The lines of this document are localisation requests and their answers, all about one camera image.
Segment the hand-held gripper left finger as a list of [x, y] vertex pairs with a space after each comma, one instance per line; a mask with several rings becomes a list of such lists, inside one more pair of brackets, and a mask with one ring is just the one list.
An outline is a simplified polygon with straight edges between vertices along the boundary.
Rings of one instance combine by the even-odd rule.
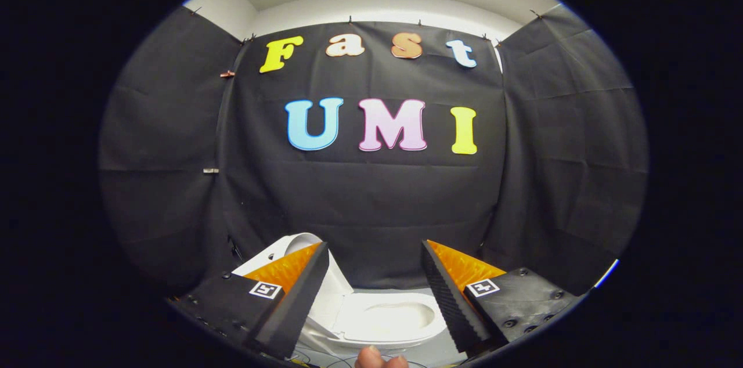
[[294, 352], [329, 261], [327, 242], [316, 242], [246, 275], [206, 280], [173, 306], [234, 347], [284, 360]]

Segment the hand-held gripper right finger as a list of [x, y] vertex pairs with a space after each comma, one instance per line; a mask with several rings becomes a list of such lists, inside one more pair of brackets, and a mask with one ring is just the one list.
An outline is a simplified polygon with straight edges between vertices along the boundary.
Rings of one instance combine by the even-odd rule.
[[584, 300], [529, 268], [502, 270], [430, 239], [420, 248], [449, 335], [469, 356], [527, 341]]

